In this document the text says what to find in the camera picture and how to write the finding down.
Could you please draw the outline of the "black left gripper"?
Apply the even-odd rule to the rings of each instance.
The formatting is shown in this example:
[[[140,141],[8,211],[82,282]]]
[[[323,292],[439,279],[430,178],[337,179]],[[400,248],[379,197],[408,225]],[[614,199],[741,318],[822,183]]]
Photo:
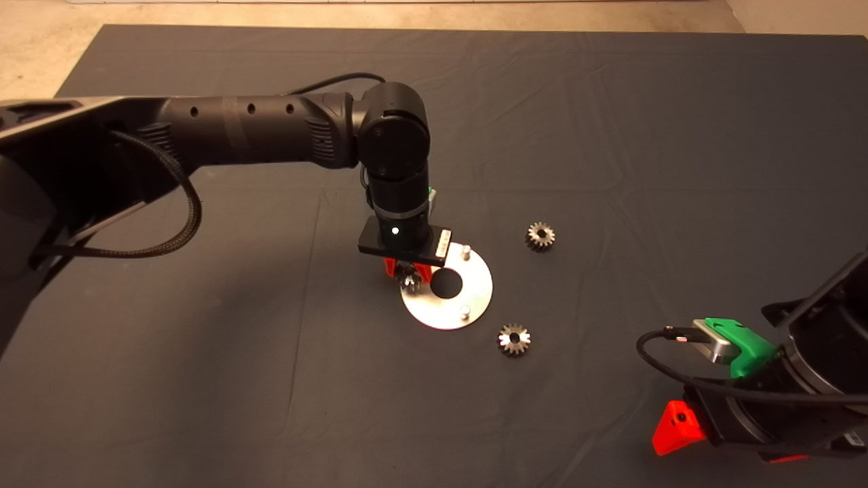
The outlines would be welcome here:
[[[359,252],[384,258],[387,276],[397,276],[397,262],[425,264],[417,266],[422,284],[431,283],[431,266],[443,268],[452,244],[452,229],[432,226],[427,213],[407,219],[371,216],[359,236]]]

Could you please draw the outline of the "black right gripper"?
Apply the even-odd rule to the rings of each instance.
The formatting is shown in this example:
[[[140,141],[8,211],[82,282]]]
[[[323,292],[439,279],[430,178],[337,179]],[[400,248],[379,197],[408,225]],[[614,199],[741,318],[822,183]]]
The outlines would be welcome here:
[[[762,370],[720,385],[762,392],[842,394],[844,390],[801,358],[779,353]],[[865,456],[866,407],[809,407],[740,401],[694,387],[685,401],[669,401],[652,436],[658,456],[708,441],[714,447],[755,451],[767,464],[809,456]]]

